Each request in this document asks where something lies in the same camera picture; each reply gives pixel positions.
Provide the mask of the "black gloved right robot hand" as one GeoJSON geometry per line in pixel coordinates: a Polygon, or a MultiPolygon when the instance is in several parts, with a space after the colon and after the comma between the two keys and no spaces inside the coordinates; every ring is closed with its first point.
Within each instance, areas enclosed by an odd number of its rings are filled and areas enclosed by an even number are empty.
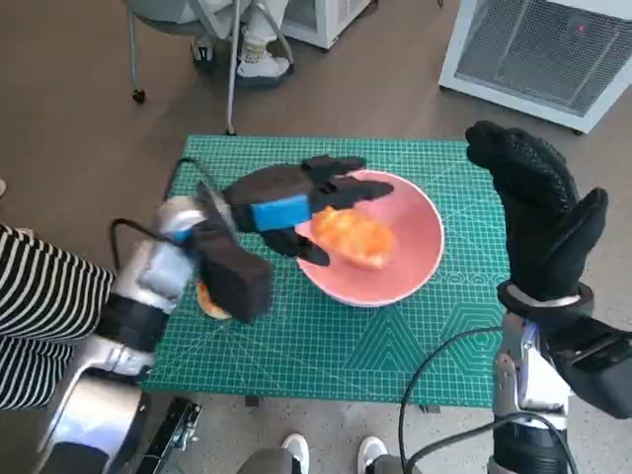
{"type": "Polygon", "coordinates": [[[521,128],[480,120],[465,138],[469,161],[491,174],[503,204],[512,285],[542,302],[580,295],[605,227],[606,190],[581,197],[564,156],[521,128]]]}

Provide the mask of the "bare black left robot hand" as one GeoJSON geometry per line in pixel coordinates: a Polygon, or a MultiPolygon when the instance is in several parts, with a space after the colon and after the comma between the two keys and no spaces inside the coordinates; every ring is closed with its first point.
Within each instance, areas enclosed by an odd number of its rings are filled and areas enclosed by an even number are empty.
{"type": "Polygon", "coordinates": [[[237,229],[256,233],[273,251],[326,267],[325,250],[299,235],[295,227],[326,207],[347,209],[361,201],[391,194],[394,187],[363,181],[352,175],[362,170],[361,157],[320,155],[298,164],[276,164],[248,174],[222,191],[237,229]]]}

